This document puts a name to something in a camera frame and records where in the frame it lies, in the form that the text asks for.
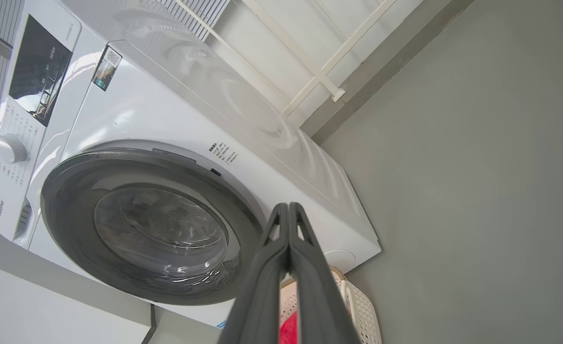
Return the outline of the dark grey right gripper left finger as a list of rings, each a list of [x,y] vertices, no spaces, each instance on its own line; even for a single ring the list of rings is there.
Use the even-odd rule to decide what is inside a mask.
[[[288,272],[288,207],[273,207],[219,344],[279,342],[280,281]]]

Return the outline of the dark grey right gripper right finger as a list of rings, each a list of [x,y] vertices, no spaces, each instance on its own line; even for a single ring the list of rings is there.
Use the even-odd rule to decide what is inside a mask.
[[[288,205],[288,259],[298,283],[299,344],[359,344],[331,270],[299,203]]]

